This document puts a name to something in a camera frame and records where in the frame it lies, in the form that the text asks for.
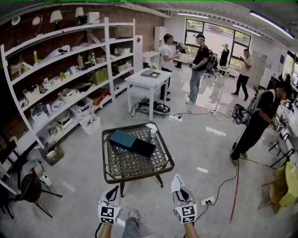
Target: concrete floor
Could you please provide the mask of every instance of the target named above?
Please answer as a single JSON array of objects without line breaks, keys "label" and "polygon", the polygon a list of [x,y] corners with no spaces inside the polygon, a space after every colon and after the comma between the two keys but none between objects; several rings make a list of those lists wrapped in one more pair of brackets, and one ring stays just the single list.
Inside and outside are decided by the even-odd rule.
[{"label": "concrete floor", "polygon": [[[236,80],[226,78],[222,86],[216,79],[201,80],[200,93],[196,105],[186,105],[186,95],[189,93],[191,71],[183,68],[183,72],[175,73],[171,79],[169,90],[171,101],[168,106],[171,113],[208,112],[210,105],[222,113],[232,110],[233,104],[239,103],[244,107],[249,102],[243,102],[241,91],[239,98],[231,96],[235,91]],[[102,122],[102,128],[128,126],[148,122],[146,114],[137,113],[134,118],[128,114],[127,93],[117,97],[117,103],[109,103],[97,112]],[[173,171],[162,174],[164,188],[161,188],[155,177],[128,182],[124,189],[123,207],[120,219],[125,221],[130,208],[140,211],[142,234],[154,233],[163,238],[181,238],[184,235],[183,226],[179,224],[172,209],[171,181],[179,173],[187,188],[196,194],[207,179],[217,172],[203,148],[202,140],[212,160],[219,166],[219,174],[209,181],[198,195],[198,200],[217,196],[219,185],[226,179],[232,178],[236,171],[229,160],[233,143],[244,128],[243,125],[232,123],[232,119],[220,114],[212,115],[183,115],[182,122],[170,120],[168,117],[154,118],[165,143],[174,158]],[[293,207],[283,209],[274,215],[271,207],[257,211],[262,201],[261,184],[273,179],[273,169],[262,166],[276,161],[277,151],[268,152],[270,139],[274,131],[267,129],[259,142],[248,151],[249,159],[259,164],[240,160],[239,185],[234,216],[230,224],[236,179],[224,184],[219,193],[215,206],[196,222],[195,228],[201,238],[283,238],[290,237],[297,228],[297,215]],[[12,205],[15,219],[1,214],[0,231],[7,238],[82,238],[94,237],[99,224],[97,204],[101,193],[109,188],[103,178],[102,170],[102,135],[101,130],[91,136],[86,135],[81,128],[75,128],[61,145],[65,157],[53,167],[46,162],[43,165],[52,181],[51,190],[62,194],[63,198],[43,194],[40,203],[54,216],[49,218],[35,205],[26,201]],[[196,170],[201,167],[208,173]],[[198,206],[198,213],[206,207]],[[123,226],[116,224],[112,237],[122,236]]]}]

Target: black t-shirt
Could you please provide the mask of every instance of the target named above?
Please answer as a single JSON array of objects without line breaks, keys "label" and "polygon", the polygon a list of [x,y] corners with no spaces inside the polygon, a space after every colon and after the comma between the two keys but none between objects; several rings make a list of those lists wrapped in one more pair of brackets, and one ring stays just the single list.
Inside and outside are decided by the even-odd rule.
[{"label": "black t-shirt", "polygon": [[223,50],[223,52],[222,52],[222,56],[220,57],[220,62],[221,62],[221,63],[222,63],[222,62],[227,63],[229,53],[230,53],[229,49],[227,49],[227,51],[224,51],[224,50]]},{"label": "black t-shirt", "polygon": [[[197,51],[197,54],[196,54],[196,57],[194,60],[194,64],[198,65],[203,60],[203,58],[208,58],[208,55],[209,55],[208,47],[206,45],[200,46],[200,48]],[[208,63],[196,68],[196,70],[198,70],[198,71],[205,70],[207,64]]]},{"label": "black t-shirt", "polygon": [[270,91],[267,91],[262,94],[259,104],[257,105],[257,108],[262,109],[262,111],[266,113],[267,116],[271,119],[274,117],[276,111],[278,110],[278,106],[280,104],[280,99],[277,98],[276,89],[274,89],[274,91],[275,91],[274,102],[273,102],[273,93]]}]

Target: glove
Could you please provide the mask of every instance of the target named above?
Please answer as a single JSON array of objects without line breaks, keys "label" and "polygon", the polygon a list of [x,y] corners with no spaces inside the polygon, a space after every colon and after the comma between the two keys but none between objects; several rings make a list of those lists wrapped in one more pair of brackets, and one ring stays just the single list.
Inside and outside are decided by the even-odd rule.
[{"label": "glove", "polygon": [[174,214],[181,224],[195,222],[197,216],[197,207],[194,202],[192,192],[188,191],[184,186],[179,191],[175,191],[173,200],[175,204]]},{"label": "glove", "polygon": [[115,224],[121,214],[119,186],[107,189],[98,202],[98,217],[101,223]]}]

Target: wicker table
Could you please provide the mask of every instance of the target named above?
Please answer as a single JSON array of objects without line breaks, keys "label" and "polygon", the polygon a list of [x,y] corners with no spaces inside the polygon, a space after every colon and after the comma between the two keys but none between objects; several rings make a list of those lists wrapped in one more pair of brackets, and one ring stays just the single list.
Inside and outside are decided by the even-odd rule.
[{"label": "wicker table", "polygon": [[[156,126],[155,123],[150,122],[108,129],[102,132],[104,179],[108,184],[120,183],[122,198],[125,182],[128,181],[156,176],[161,184],[161,187],[163,187],[163,181],[160,174],[173,170],[175,165],[159,130],[157,129],[156,137],[151,138],[151,128],[146,125]],[[144,157],[140,154],[129,152],[117,146],[111,145],[109,137],[117,129],[136,135],[138,139],[154,144],[156,148],[151,157]]]}]

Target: shoe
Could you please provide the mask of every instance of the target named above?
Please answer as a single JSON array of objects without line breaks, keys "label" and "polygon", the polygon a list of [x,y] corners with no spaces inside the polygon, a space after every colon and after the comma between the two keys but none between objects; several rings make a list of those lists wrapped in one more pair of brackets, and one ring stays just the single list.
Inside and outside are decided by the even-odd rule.
[{"label": "shoe", "polygon": [[192,102],[192,101],[190,101],[190,100],[186,101],[185,103],[186,103],[186,104],[196,104],[195,102]]},{"label": "shoe", "polygon": [[[160,98],[160,100],[163,101],[164,99]],[[170,100],[171,100],[171,99],[167,97],[166,101],[170,101]]]},{"label": "shoe", "polygon": [[244,159],[247,159],[248,158],[247,153],[241,153],[241,154],[243,155],[243,158]]},{"label": "shoe", "polygon": [[238,166],[238,165],[239,165],[239,159],[232,159],[232,163],[233,163],[235,166]]},{"label": "shoe", "polygon": [[135,218],[135,219],[138,219],[139,218],[139,212],[137,209],[132,209],[130,212],[129,212],[129,219],[130,218]]}]

